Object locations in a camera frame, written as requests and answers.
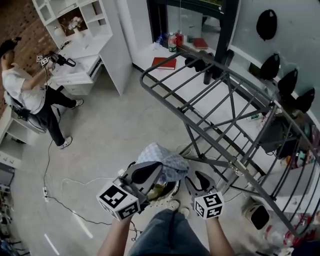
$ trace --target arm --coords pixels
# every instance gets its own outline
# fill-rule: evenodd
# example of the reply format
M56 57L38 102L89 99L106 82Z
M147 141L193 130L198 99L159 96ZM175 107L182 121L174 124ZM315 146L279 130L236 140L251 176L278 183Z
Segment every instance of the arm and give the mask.
M97 256L123 256L125 254L131 218L128 217L122 221L113 220Z
M38 86L41 84L43 81L47 81L47 76L49 76L49 69L52 67L49 63L47 66L43 69L41 69L40 72L38 72L35 76L33 76L29 80L25 80L22 84L21 91L27 91L27 90L32 90L34 87Z
M205 221L211 256L234 256L235 252L229 244L217 218Z

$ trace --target red bottle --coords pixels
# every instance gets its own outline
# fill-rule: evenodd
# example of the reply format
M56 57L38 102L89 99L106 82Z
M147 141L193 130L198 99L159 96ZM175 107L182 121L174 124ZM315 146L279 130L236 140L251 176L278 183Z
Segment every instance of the red bottle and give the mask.
M181 33L180 30L178 30L177 33L175 33L176 37L176 46L182 46L184 44L184 35Z

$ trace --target jeans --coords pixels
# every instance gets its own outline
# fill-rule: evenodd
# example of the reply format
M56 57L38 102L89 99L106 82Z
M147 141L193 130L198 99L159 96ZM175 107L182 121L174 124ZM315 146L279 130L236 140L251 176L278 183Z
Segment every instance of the jeans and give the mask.
M184 215L169 209L157 213L152 218L128 255L146 254L210 255Z
M67 108L73 108L76 106L76 101L66 97L63 93L46 87L45 101L41 110L35 114L35 116L41 121L41 123L48 129L52 139L57 146L61 146L65 142L57 118L51 108L52 104L58 104Z

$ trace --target brick wall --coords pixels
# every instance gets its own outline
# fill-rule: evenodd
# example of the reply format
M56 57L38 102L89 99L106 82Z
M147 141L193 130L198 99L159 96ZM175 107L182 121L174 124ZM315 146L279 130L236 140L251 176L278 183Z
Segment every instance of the brick wall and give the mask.
M57 49L42 24L32 0L0 0L0 44L7 39L21 37L15 48L15 62L31 75L40 70L38 54ZM0 79L0 115L5 110L4 88Z

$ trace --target white t-shirt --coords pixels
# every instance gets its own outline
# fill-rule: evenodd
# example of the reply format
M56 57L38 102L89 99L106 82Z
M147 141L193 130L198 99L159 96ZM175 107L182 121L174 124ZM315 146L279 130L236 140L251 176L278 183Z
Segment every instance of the white t-shirt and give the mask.
M32 90L21 91L25 80L32 78L18 65L2 71L2 83L4 89L18 102L20 102L32 114L38 113L45 104L46 89L44 86L36 86Z

